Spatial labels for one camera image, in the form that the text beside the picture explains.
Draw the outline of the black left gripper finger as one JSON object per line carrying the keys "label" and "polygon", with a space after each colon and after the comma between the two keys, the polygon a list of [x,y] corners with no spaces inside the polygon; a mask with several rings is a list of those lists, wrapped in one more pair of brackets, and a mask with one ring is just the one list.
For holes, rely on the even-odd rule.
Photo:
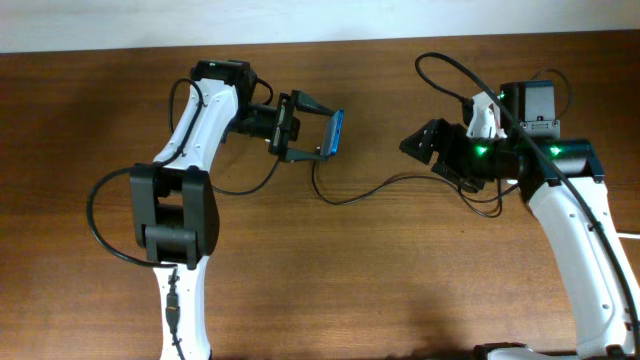
{"label": "black left gripper finger", "polygon": [[282,162],[327,161],[329,158],[329,155],[322,155],[319,152],[310,153],[295,148],[285,148],[279,155]]}
{"label": "black left gripper finger", "polygon": [[333,116],[335,111],[320,104],[311,95],[301,91],[293,90],[291,94],[296,110],[323,116]]}

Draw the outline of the blue Galaxy smartphone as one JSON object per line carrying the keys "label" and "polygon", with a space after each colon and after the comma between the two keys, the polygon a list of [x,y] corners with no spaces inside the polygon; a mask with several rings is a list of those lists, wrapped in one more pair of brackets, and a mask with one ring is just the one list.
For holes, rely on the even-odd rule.
{"label": "blue Galaxy smartphone", "polygon": [[321,156],[330,157],[337,154],[343,121],[344,110],[339,109],[327,122],[323,142],[320,147]]}

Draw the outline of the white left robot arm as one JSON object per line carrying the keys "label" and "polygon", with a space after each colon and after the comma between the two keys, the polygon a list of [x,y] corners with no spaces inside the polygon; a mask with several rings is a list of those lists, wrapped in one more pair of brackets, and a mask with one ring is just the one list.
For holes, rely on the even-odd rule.
{"label": "white left robot arm", "polygon": [[220,228],[209,172],[230,132],[267,140],[280,162],[326,161],[337,153],[343,110],[294,90],[256,103],[260,78],[244,61],[201,60],[187,83],[190,98],[151,164],[130,175],[134,232],[154,267],[162,307],[161,356],[209,359],[204,289]]}

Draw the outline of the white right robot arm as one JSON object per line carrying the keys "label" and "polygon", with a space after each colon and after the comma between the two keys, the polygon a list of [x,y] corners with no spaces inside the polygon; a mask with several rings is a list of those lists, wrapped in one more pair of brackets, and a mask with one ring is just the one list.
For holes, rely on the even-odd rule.
{"label": "white right robot arm", "polygon": [[638,358],[639,286],[610,217],[604,170],[589,141],[561,139],[552,83],[505,83],[499,94],[464,99],[463,109],[463,123],[431,120],[400,150],[459,195],[514,181],[555,255],[576,358]]}

